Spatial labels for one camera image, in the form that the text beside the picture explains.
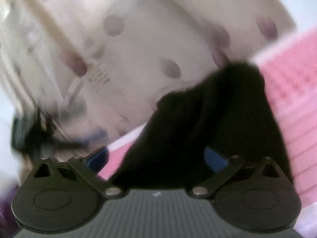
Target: purple dot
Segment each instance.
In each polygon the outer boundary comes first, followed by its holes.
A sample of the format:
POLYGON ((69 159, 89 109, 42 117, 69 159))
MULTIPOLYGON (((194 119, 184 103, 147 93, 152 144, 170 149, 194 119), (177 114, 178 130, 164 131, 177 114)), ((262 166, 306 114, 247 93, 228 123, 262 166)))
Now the purple dot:
POLYGON ((275 40, 278 38, 278 31, 274 21, 261 15, 256 16, 256 24, 263 36, 267 39, 275 40))
POLYGON ((94 40, 91 38, 91 37, 89 37, 89 38, 87 38, 86 39, 86 41, 84 42, 84 46, 86 47, 86 48, 90 48, 90 47, 92 47, 93 45, 94 45, 94 40))
POLYGON ((207 35, 210 38, 210 42, 214 45, 220 47, 228 47, 230 44, 230 36, 228 31, 221 25, 203 20, 205 24, 205 30, 207 31, 207 35))
POLYGON ((61 59, 79 77, 84 76, 88 71, 86 62, 76 52, 64 51, 61 54, 61 59))
POLYGON ((105 52, 105 46, 101 46, 98 48, 98 50, 93 54, 93 58, 96 59, 96 60, 99 60, 103 54, 105 52))
POLYGON ((219 49, 213 51, 212 59, 219 68, 223 68, 229 63, 229 59, 224 51, 219 49))
POLYGON ((120 116, 122 117, 122 120, 123 120, 123 121, 125 121, 125 122, 129 122, 129 121, 130 121, 129 118, 126 117, 125 115, 120 114, 120 116))
POLYGON ((16 73, 18 76, 21 76, 21 69, 20 69, 20 67, 19 67, 16 63, 13 63, 13 67, 14 67, 15 73, 16 73))
POLYGON ((174 61, 169 59, 162 59, 161 62, 161 70, 164 73, 164 75, 172 79, 178 79, 181 77, 182 71, 174 61))
POLYGON ((119 15, 109 15, 103 22, 105 32, 112 37, 118 36, 125 28, 123 17, 119 15))
POLYGON ((124 135, 126 135, 126 134, 128 133, 127 130, 121 129, 121 128, 117 128, 117 132, 118 132, 118 134, 119 134, 121 137, 124 136, 124 135))

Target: dark gray base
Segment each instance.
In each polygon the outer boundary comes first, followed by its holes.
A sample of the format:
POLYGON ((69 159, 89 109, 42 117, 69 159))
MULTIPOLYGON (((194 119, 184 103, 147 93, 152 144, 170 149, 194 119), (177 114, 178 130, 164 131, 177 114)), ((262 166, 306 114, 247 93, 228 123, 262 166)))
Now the dark gray base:
POLYGON ((185 191, 139 191, 105 203, 86 225, 63 234, 21 230, 15 238, 300 238, 293 229, 252 234, 222 220, 207 200, 185 191))

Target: white polka dot fabric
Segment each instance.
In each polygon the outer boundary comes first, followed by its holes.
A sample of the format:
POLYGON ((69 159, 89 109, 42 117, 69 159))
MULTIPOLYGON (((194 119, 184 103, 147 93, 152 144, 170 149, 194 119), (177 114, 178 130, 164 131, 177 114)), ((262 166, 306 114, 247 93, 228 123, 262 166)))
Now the white polka dot fabric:
POLYGON ((164 94, 294 28, 278 0, 39 1, 79 52, 64 62, 85 74, 87 117, 110 141, 147 121, 164 94))

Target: blue plastic tab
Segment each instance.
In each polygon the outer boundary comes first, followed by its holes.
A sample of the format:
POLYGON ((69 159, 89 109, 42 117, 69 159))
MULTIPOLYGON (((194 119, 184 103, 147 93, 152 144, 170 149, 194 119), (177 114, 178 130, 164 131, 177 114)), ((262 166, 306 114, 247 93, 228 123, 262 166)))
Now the blue plastic tab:
POLYGON ((95 173, 99 173, 102 168, 109 161, 109 150, 105 147, 104 149, 97 152, 91 158, 89 158, 86 162, 86 166, 93 170, 95 173))
POLYGON ((228 159, 222 157, 210 148, 206 148, 204 152, 204 159, 206 164, 215 173, 218 173, 222 169, 228 166, 228 159))

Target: small logo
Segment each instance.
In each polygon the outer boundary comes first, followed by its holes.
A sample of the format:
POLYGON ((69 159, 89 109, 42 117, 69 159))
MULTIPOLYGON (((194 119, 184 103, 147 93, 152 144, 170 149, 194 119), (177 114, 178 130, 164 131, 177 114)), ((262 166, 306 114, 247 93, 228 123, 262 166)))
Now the small logo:
POLYGON ((162 193, 160 193, 159 191, 156 191, 153 193, 153 196, 155 196, 155 197, 159 197, 161 195, 162 195, 162 193))

